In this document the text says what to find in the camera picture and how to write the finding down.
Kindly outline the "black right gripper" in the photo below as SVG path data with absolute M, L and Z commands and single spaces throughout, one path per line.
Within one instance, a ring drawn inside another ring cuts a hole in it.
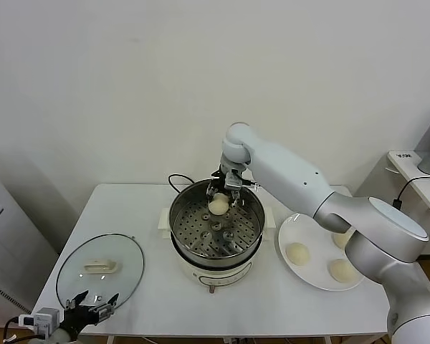
M 211 182 L 209 183 L 206 196 L 208 202 L 212 202 L 217 193 L 228 194 L 229 189 L 226 188 L 226 176 L 231 172 L 231 169 L 223 163 L 219 164 L 218 170 L 211 174 Z M 242 205 L 242 190 L 231 191 L 231 206 L 236 207 Z

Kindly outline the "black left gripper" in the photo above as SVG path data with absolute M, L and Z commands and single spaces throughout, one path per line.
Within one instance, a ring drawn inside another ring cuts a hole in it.
M 97 325 L 115 312 L 119 294 L 114 294 L 106 303 L 98 305 L 90 311 L 90 306 L 80 306 L 88 294 L 88 291 L 75 295 L 72 299 L 67 299 L 65 303 L 64 320 L 61 328 L 67 332 L 70 339 L 77 339 L 78 335 L 88 325 Z

